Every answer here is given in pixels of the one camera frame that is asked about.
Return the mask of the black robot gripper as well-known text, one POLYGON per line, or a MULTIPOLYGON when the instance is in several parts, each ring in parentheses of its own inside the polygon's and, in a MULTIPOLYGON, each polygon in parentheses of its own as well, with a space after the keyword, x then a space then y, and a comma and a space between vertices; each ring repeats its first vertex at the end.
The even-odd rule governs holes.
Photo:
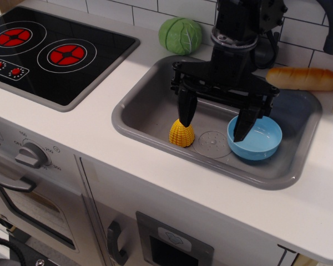
POLYGON ((234 142, 245 139, 258 116, 270 115, 279 89, 252 74, 250 54, 216 45, 210 61, 180 60, 172 64, 171 89, 178 96, 179 121, 184 127, 191 124, 197 98, 240 109, 234 142))

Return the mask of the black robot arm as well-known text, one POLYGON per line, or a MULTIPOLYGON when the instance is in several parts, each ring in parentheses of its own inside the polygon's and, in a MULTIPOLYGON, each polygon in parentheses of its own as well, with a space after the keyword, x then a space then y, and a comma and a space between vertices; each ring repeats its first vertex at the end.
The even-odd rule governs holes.
POLYGON ((254 49, 262 34, 276 44, 271 31, 286 10, 283 1, 218 1, 211 59, 173 63, 171 89, 184 127, 191 124, 198 98, 239 109, 234 142, 243 141, 257 119, 270 115, 279 90, 252 74, 254 49))

